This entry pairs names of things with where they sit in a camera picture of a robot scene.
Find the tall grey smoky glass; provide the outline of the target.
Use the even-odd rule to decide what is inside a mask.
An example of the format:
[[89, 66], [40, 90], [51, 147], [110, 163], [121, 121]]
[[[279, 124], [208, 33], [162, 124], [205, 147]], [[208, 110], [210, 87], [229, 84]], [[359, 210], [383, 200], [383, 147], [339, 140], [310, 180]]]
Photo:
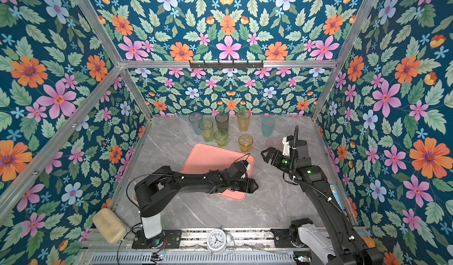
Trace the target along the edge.
[[218, 130], [224, 130], [228, 132], [229, 130], [229, 115], [228, 114], [218, 114], [215, 116], [215, 121], [217, 124]]

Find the tall green glass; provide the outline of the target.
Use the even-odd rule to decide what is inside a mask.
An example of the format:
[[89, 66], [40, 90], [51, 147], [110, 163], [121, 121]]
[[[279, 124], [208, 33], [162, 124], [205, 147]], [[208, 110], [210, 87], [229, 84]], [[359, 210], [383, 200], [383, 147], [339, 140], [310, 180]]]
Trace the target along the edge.
[[201, 120], [198, 127], [205, 142], [212, 142], [214, 140], [214, 124], [211, 120]]

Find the clear blue tall glass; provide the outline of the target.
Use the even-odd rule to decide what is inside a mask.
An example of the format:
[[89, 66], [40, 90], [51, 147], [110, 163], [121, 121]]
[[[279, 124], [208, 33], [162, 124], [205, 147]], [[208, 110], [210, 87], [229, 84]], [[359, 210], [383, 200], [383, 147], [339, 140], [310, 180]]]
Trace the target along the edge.
[[197, 135], [201, 135], [201, 130], [199, 128], [199, 123], [203, 120], [203, 115], [199, 112], [193, 112], [188, 117], [189, 123]]

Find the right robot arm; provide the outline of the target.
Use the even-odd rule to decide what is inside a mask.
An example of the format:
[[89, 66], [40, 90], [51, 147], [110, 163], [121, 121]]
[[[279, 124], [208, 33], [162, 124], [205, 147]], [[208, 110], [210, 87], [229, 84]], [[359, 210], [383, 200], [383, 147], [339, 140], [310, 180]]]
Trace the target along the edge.
[[301, 243], [319, 258], [323, 265], [382, 265], [384, 256], [367, 245], [357, 233], [331, 191], [323, 170], [311, 163], [305, 140], [292, 136], [284, 143], [284, 151], [270, 147], [261, 152], [264, 162], [288, 175], [314, 204], [328, 237], [310, 223], [293, 221], [294, 243]]

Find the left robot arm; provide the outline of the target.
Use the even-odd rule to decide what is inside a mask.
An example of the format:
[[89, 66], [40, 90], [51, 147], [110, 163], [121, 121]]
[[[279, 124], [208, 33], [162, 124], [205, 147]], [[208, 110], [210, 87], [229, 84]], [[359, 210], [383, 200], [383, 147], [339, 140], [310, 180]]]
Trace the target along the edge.
[[254, 193], [258, 190], [255, 179], [248, 175], [250, 164], [237, 161], [224, 170], [210, 170], [203, 174], [183, 174], [163, 166], [149, 174], [134, 187], [142, 229], [151, 240], [162, 233], [160, 213], [178, 194], [219, 194], [226, 190]]

